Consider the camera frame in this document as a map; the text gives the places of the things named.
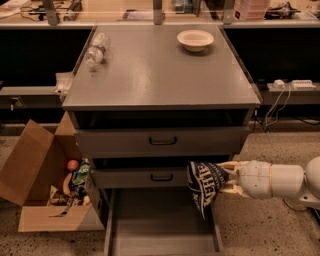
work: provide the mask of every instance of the white robotic arm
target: white robotic arm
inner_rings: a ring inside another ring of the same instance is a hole
[[[261,199],[281,197],[320,209],[320,157],[311,160],[305,170],[299,165],[260,161],[232,161],[218,166],[230,175],[220,192]]]

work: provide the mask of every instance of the cardboard box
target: cardboard box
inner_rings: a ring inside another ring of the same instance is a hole
[[[79,160],[79,154],[68,116],[64,116],[56,134],[32,120],[28,122],[0,171],[0,197],[22,206],[19,232],[104,229],[93,205],[73,206],[64,217],[52,216],[66,206],[46,206],[51,185],[61,190],[67,161],[69,157]],[[101,204],[98,191],[93,197],[94,203]]]

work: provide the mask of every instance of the terrazzo floor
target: terrazzo floor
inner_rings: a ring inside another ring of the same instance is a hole
[[[297,127],[279,126],[269,133],[255,129],[236,160],[305,167],[320,156],[320,127]],[[0,170],[19,138],[16,134],[0,134]],[[311,210],[293,211],[278,198],[252,200],[219,194],[215,211],[226,256],[320,256],[320,225]],[[104,231],[18,233],[20,212],[19,206],[0,199],[1,256],[103,255]]]

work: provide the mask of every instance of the drawer handle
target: drawer handle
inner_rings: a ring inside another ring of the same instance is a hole
[[[168,182],[173,180],[173,174],[170,174],[170,176],[154,176],[153,174],[150,175],[150,178],[152,181],[155,182]]]
[[[163,145],[174,145],[178,141],[177,137],[173,137],[172,139],[153,139],[152,137],[149,138],[149,143],[154,146],[163,146]]]

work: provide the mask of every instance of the white bowl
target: white bowl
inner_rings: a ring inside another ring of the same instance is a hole
[[[203,51],[208,45],[212,44],[213,36],[202,30],[186,30],[177,36],[178,41],[191,52]]]

